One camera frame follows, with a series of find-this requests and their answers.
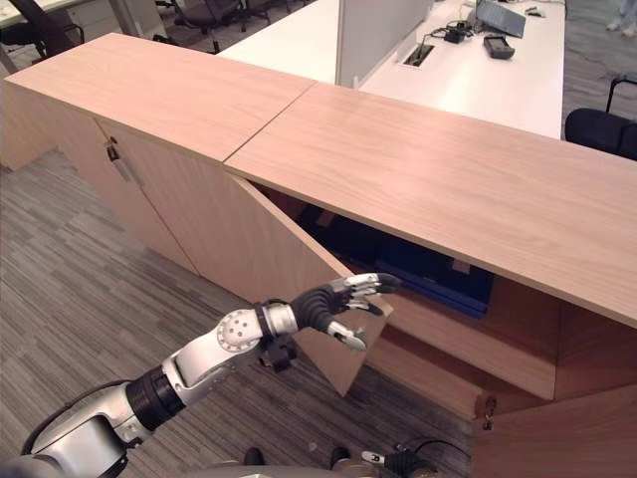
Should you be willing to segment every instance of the open cabinet door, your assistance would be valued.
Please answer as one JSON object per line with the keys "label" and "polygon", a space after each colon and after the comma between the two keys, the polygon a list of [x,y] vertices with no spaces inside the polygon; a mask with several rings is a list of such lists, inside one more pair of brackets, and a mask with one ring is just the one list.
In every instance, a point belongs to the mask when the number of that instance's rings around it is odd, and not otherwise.
{"label": "open cabinet door", "polygon": [[[252,302],[290,301],[307,289],[352,274],[250,182],[225,172],[218,161],[121,125],[100,124],[116,139],[144,194],[196,269],[215,284]],[[382,301],[378,305],[388,308]],[[386,321],[362,312],[339,319],[363,327],[369,346]],[[365,354],[316,331],[304,330],[295,339],[345,394]]]}

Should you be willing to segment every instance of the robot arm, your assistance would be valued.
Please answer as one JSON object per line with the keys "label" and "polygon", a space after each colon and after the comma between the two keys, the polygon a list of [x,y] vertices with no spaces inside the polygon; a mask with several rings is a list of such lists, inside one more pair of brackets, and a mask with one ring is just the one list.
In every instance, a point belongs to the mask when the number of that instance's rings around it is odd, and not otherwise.
{"label": "robot arm", "polygon": [[[352,309],[382,315],[364,297],[393,292],[397,285],[398,280],[388,274],[361,274],[307,291],[289,304],[270,301],[231,312],[215,329],[160,366],[109,388],[60,425],[45,430],[26,446],[23,451],[28,456],[16,461],[15,469],[51,468],[50,474],[30,475],[34,477],[115,477],[126,465],[128,448],[196,402],[237,366],[252,362],[276,338],[312,327],[365,351],[362,331],[352,331],[333,316]],[[29,463],[29,459],[38,463]]]}

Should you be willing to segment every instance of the chair wheel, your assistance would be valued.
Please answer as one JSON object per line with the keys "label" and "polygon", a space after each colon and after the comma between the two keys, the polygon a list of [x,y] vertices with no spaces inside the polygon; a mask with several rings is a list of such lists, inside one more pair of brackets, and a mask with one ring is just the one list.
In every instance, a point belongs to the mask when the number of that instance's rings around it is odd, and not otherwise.
{"label": "chair wheel", "polygon": [[266,464],[266,460],[261,450],[253,447],[246,451],[243,457],[243,464],[245,466],[262,466]]}

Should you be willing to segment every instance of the laptop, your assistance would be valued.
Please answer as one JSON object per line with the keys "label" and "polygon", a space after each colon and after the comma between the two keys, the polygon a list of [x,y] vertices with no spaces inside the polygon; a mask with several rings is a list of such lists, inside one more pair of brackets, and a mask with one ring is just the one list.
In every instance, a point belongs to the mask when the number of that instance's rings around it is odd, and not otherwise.
{"label": "laptop", "polygon": [[518,38],[525,33],[527,23],[524,15],[512,12],[491,0],[476,0],[476,20]]}

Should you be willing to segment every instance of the white desk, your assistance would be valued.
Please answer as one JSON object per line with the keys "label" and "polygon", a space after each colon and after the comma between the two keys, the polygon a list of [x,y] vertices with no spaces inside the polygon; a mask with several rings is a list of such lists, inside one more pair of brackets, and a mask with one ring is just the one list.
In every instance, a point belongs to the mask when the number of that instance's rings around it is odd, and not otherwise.
{"label": "white desk", "polygon": [[219,54],[334,84],[338,0],[317,0]]}
{"label": "white desk", "polygon": [[[458,19],[460,2],[434,6],[427,21],[410,35],[359,89],[396,100],[458,113],[560,138],[564,70],[564,7],[524,2],[507,7],[524,13],[532,5],[546,18],[527,17],[522,39],[509,37],[516,49],[507,61],[489,58],[484,35],[459,45],[428,38],[435,45],[419,68],[402,65],[422,36]],[[463,8],[466,18],[470,8]]]}
{"label": "white desk", "polygon": [[[438,39],[420,68],[397,64],[424,33],[458,19],[462,1],[434,5],[427,21],[390,55],[361,86],[362,91],[557,137],[561,130],[564,59],[564,9],[536,5],[546,18],[527,18],[525,37],[510,38],[516,49],[509,61],[492,60],[484,35],[460,45]],[[463,7],[466,16],[471,11]],[[228,48],[220,55],[252,65],[326,83],[335,81],[338,1],[317,0],[272,26]]]}
{"label": "white desk", "polygon": [[[45,12],[69,7],[87,0],[37,0]],[[22,14],[9,0],[0,0],[0,28],[9,27],[24,20]]]}

